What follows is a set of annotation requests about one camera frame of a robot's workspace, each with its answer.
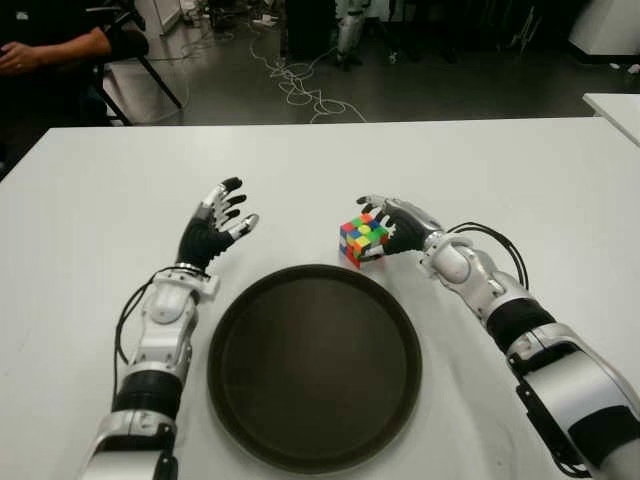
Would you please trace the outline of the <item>seated person's hand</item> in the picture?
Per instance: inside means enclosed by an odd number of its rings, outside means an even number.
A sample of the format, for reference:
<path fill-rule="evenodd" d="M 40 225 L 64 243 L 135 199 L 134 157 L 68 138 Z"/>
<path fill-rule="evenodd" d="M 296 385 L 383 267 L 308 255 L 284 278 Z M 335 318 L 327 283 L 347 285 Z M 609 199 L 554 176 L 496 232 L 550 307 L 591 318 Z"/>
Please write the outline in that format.
<path fill-rule="evenodd" d="M 41 49 L 20 42 L 10 42 L 1 47 L 0 74 L 15 76 L 30 73 L 42 65 Z"/>

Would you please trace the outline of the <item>robot right hand black silver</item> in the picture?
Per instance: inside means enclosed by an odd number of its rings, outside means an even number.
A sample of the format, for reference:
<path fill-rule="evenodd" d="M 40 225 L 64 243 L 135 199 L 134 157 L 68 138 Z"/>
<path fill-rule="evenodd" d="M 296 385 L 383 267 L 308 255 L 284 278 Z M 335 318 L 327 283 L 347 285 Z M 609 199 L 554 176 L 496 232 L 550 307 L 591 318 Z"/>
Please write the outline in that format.
<path fill-rule="evenodd" d="M 362 213 L 374 213 L 374 219 L 392 232 L 385 244 L 366 246 L 360 262 L 407 251 L 423 251 L 426 240 L 436 232 L 443 232 L 441 224 L 424 210 L 398 198 L 365 195 L 356 200 Z"/>

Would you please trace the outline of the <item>robot left hand black silver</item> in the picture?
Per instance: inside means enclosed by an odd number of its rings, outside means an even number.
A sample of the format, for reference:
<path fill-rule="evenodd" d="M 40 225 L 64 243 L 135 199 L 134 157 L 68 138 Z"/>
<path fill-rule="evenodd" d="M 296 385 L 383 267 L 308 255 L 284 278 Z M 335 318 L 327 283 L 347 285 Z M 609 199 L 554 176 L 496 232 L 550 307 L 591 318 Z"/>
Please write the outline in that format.
<path fill-rule="evenodd" d="M 255 213 L 230 224 L 240 215 L 238 205 L 247 199 L 245 194 L 232 196 L 242 185 L 238 177 L 225 179 L 199 202 L 181 236 L 176 264 L 204 272 L 214 258 L 256 228 Z"/>

